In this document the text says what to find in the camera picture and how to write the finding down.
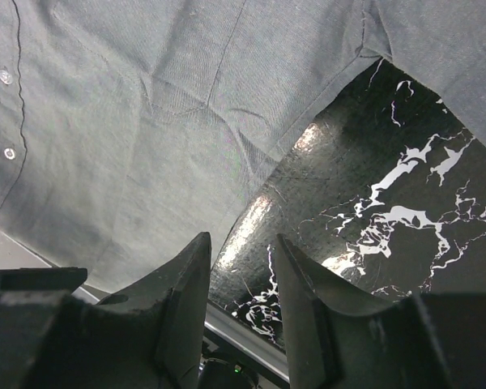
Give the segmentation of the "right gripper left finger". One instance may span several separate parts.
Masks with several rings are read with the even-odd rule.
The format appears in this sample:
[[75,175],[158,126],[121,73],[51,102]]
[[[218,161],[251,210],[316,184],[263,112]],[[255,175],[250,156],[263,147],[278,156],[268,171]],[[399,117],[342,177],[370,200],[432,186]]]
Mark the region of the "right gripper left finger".
[[0,270],[0,388],[194,388],[211,237],[96,304],[80,267]]

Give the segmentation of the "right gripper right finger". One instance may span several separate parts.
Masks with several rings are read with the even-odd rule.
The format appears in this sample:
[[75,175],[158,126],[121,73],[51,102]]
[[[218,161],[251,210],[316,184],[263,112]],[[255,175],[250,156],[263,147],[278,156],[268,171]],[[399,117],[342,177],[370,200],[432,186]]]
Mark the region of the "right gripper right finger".
[[486,388],[486,293],[390,302],[285,236],[275,274],[293,388]]

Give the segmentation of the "grey button shirt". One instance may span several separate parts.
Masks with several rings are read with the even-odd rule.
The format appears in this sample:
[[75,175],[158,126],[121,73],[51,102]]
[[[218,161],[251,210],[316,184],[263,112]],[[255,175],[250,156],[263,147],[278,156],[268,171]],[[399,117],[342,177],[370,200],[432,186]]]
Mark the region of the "grey button shirt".
[[218,250],[379,58],[486,146],[486,1],[0,1],[0,231],[108,292]]

